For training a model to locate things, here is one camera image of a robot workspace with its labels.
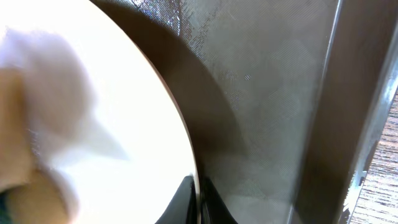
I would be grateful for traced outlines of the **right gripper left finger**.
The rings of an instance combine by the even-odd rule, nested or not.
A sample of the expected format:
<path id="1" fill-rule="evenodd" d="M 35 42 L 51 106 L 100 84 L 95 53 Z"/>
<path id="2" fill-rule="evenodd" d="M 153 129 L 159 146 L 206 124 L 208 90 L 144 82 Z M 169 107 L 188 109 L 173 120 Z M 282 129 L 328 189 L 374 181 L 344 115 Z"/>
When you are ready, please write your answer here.
<path id="1" fill-rule="evenodd" d="M 186 176 L 155 224 L 197 224 L 197 198 L 192 176 Z"/>

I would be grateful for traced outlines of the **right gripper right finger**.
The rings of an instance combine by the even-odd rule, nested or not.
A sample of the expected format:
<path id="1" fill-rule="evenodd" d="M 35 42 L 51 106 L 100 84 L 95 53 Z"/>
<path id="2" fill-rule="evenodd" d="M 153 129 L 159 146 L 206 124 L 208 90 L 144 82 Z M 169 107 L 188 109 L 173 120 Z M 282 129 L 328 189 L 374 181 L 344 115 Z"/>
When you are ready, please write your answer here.
<path id="1" fill-rule="evenodd" d="M 209 178 L 201 180 L 201 224 L 238 224 Z"/>

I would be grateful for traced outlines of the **white plate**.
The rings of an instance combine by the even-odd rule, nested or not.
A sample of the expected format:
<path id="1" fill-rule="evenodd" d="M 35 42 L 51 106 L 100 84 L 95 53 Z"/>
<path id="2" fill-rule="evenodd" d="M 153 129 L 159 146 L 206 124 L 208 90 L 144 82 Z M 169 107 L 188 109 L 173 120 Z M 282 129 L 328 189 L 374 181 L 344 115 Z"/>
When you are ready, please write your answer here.
<path id="1" fill-rule="evenodd" d="M 190 137 L 140 48 L 89 1 L 2 1 L 1 69 L 22 75 L 30 148 L 68 223 L 156 223 L 186 176 Z"/>

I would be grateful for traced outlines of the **green and yellow sponge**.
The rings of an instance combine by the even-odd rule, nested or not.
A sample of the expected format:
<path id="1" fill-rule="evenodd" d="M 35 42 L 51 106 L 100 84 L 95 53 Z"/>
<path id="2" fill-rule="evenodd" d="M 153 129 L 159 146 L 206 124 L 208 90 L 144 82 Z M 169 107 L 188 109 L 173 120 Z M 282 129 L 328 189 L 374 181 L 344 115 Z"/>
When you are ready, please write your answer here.
<path id="1" fill-rule="evenodd" d="M 19 71 L 1 69 L 1 223 L 68 223 L 58 187 L 37 168 Z"/>

